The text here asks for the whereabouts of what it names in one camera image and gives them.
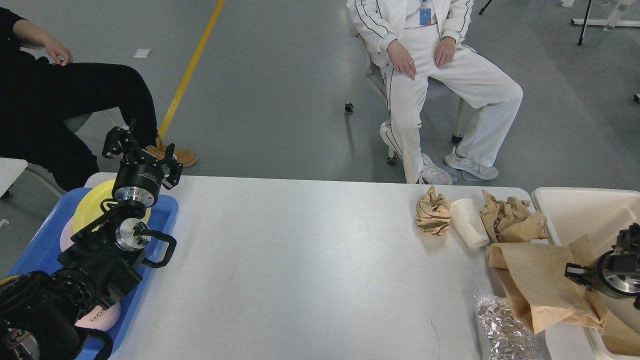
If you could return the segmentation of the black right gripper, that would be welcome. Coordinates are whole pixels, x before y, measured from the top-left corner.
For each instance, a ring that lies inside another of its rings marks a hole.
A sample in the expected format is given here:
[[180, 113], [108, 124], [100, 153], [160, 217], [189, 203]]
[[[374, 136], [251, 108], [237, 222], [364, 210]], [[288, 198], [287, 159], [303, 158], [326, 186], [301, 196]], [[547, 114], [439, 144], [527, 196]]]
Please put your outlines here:
[[638, 297], [639, 253], [610, 250], [589, 266], [567, 262], [564, 276], [614, 299]]

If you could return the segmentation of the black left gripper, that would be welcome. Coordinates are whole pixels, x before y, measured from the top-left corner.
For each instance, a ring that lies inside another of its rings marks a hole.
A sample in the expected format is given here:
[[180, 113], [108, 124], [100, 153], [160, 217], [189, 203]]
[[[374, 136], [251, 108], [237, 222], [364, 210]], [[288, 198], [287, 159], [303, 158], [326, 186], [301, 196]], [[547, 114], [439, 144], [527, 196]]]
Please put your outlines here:
[[167, 190], [173, 189], [182, 176], [184, 166], [174, 152], [175, 144], [170, 143], [164, 157], [158, 160], [158, 165], [168, 170], [164, 174], [161, 169], [148, 165], [150, 153], [140, 146], [130, 130], [114, 126], [106, 134], [102, 148], [103, 157], [117, 158], [121, 162], [112, 187], [112, 198], [153, 207], [158, 201], [161, 184]]

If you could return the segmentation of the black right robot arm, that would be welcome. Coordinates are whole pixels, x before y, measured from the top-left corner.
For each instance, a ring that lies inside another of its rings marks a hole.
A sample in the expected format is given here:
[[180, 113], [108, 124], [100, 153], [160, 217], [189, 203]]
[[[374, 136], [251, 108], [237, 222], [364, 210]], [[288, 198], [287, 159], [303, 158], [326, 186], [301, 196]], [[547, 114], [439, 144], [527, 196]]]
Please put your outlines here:
[[567, 263], [564, 276], [614, 299], [634, 299], [640, 309], [640, 226], [620, 230], [615, 245], [589, 266]]

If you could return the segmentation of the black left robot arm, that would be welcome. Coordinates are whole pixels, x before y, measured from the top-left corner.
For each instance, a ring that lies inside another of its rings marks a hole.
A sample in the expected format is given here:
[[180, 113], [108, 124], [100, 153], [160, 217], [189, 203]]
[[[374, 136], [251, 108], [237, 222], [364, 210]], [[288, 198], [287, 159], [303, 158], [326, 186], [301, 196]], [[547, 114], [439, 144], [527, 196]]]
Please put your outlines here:
[[169, 144], [162, 159], [143, 150], [131, 130], [114, 127], [102, 154], [119, 157], [119, 170], [97, 219], [71, 237], [53, 274], [35, 270], [1, 281], [1, 358], [75, 360], [90, 338], [102, 342], [96, 360], [107, 360], [114, 340], [103, 330], [78, 326], [96, 306], [109, 309], [142, 282], [140, 265], [169, 264], [177, 246], [172, 235], [144, 223], [160, 187], [178, 185], [183, 165]]

